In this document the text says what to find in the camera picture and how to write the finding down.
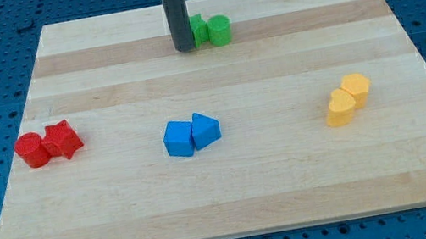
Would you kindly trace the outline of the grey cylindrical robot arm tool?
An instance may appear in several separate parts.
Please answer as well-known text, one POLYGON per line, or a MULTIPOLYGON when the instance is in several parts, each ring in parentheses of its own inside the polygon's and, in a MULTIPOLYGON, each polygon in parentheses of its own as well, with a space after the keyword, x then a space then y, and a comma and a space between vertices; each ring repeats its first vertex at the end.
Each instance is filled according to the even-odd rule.
POLYGON ((176 51, 189 52, 195 45, 185 0, 161 0, 176 51))

